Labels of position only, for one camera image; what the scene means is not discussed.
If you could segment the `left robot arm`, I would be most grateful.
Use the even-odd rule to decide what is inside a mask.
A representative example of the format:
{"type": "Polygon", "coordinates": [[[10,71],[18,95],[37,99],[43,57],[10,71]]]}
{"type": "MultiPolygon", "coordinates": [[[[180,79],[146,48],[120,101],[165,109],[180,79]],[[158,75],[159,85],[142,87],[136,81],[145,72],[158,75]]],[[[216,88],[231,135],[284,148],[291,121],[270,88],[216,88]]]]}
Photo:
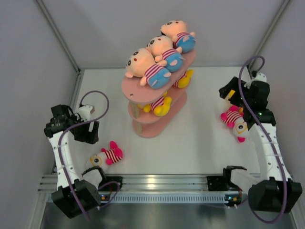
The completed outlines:
{"type": "Polygon", "coordinates": [[[99,166],[86,165],[84,146],[98,142],[99,122],[90,124],[92,105],[80,105],[73,113],[68,105],[51,108],[53,117],[44,133],[52,146],[57,168],[57,190],[53,203],[70,219],[86,214],[100,205],[98,190],[107,187],[108,179],[99,166]]]}

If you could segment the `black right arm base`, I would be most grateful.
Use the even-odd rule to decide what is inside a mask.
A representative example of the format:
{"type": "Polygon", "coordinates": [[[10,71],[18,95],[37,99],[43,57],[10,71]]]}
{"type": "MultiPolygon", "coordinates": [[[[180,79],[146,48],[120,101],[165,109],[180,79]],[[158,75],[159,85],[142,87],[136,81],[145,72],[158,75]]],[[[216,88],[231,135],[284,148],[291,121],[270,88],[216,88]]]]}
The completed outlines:
{"type": "Polygon", "coordinates": [[[223,176],[207,176],[207,185],[209,191],[227,191],[229,189],[223,176]]]}

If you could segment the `yellow plush toy striped shirt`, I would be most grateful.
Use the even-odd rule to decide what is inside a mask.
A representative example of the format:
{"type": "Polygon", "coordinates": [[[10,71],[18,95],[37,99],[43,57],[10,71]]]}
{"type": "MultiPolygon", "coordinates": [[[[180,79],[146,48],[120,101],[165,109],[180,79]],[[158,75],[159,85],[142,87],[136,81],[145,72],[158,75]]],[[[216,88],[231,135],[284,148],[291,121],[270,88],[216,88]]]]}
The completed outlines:
{"type": "Polygon", "coordinates": [[[193,69],[188,69],[184,74],[173,84],[176,88],[185,88],[193,76],[193,69]]]}

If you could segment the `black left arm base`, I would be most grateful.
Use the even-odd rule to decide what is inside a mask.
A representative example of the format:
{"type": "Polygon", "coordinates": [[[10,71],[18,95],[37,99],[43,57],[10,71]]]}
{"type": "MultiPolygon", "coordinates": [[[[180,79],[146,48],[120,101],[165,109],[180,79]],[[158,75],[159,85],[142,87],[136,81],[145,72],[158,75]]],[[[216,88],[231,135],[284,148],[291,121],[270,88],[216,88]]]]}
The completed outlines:
{"type": "Polygon", "coordinates": [[[123,177],[122,176],[106,176],[106,182],[111,182],[103,190],[105,191],[117,191],[118,187],[122,188],[123,177]]]}

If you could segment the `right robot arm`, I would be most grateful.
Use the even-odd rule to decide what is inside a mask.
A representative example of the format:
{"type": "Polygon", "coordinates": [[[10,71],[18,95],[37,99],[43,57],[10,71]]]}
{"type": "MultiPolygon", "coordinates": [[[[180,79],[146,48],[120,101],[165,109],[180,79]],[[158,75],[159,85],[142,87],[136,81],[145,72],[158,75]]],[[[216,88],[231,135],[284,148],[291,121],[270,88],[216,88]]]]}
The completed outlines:
{"type": "Polygon", "coordinates": [[[251,82],[232,80],[219,89],[221,98],[234,91],[229,102],[244,109],[250,140],[254,143],[260,167],[260,177],[255,178],[244,167],[231,167],[230,173],[222,178],[227,189],[238,186],[248,195],[248,203],[253,211],[289,213],[303,189],[289,175],[276,137],[276,121],[271,110],[267,109],[270,85],[265,80],[251,82]]]}

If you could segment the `yellow cat plush striped shirt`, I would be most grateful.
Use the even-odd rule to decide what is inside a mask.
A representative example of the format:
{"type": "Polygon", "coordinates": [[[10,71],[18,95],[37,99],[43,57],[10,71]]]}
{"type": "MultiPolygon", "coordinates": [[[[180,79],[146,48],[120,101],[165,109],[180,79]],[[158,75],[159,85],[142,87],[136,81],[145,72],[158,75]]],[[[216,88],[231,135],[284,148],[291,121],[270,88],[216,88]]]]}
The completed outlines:
{"type": "Polygon", "coordinates": [[[225,99],[228,101],[234,94],[235,94],[235,90],[231,90],[225,99]]]}

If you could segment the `yellow plush toy big eyes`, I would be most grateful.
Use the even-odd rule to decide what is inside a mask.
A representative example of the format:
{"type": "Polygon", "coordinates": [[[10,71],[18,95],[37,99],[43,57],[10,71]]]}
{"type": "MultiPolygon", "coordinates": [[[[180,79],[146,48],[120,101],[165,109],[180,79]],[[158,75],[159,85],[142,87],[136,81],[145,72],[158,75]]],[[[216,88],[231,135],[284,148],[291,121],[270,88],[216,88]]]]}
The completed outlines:
{"type": "Polygon", "coordinates": [[[142,107],[145,113],[152,111],[156,116],[165,116],[169,110],[172,103],[172,98],[165,92],[159,99],[153,103],[146,104],[142,107]]]}

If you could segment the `boy plush black hair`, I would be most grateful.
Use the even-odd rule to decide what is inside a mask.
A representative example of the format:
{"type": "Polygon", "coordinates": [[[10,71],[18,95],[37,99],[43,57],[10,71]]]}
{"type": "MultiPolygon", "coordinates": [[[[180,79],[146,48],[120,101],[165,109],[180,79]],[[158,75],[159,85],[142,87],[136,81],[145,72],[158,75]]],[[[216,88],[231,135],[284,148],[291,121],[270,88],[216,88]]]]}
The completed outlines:
{"type": "Polygon", "coordinates": [[[171,77],[171,72],[165,68],[167,62],[155,62],[154,57],[146,48],[135,51],[126,64],[125,77],[140,78],[140,86],[149,85],[152,89],[165,86],[171,77]]]}

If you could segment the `boy plush blue pants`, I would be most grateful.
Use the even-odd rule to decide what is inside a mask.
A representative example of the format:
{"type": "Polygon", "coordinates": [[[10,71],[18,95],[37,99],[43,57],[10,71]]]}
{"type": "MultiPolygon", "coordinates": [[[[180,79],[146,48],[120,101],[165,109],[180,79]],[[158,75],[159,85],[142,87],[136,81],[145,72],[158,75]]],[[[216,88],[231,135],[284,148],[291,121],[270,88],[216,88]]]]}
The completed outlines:
{"type": "Polygon", "coordinates": [[[183,65],[182,48],[174,48],[172,40],[167,36],[152,38],[146,48],[151,52],[156,63],[166,61],[165,68],[171,73],[178,71],[183,65]]]}

